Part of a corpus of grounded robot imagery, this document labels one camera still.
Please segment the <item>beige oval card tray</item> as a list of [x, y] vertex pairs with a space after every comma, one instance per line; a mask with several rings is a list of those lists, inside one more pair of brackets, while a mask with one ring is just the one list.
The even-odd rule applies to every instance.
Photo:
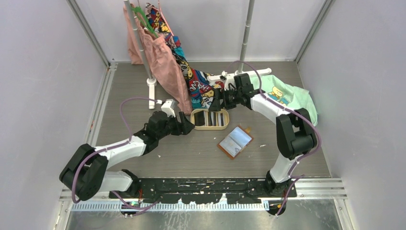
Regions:
[[228, 127], [230, 118], [225, 109], [219, 112], [211, 112], [208, 109], [193, 110], [190, 122], [195, 125], [196, 130], [224, 130]]

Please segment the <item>brown leather card holder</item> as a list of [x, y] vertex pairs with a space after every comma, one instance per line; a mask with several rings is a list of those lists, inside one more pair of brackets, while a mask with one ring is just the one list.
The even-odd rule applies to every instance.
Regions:
[[250, 131], [250, 127], [237, 126], [217, 144], [217, 147], [233, 160], [253, 141]]

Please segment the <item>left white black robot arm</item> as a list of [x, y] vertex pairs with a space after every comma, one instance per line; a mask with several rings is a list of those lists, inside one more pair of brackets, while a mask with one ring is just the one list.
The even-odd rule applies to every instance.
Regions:
[[89, 200], [99, 192], [109, 192], [110, 198], [138, 197], [141, 190], [139, 178], [129, 170], [110, 172], [109, 168], [146, 155], [164, 137], [187, 135], [194, 127], [183, 112], [172, 116], [156, 111], [130, 138], [101, 147], [80, 145], [60, 173], [59, 180], [71, 190], [75, 203]]

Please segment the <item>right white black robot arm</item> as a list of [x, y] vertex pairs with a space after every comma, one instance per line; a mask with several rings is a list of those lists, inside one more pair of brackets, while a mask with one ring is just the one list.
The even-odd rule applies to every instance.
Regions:
[[304, 108], [290, 109], [266, 95], [262, 89], [255, 89], [247, 72], [238, 75], [223, 72], [209, 76], [208, 82], [214, 88], [209, 111], [228, 110], [240, 104], [276, 125], [280, 154], [266, 174], [264, 190], [270, 196], [279, 196], [288, 186], [299, 161], [317, 147], [317, 134], [309, 112]]

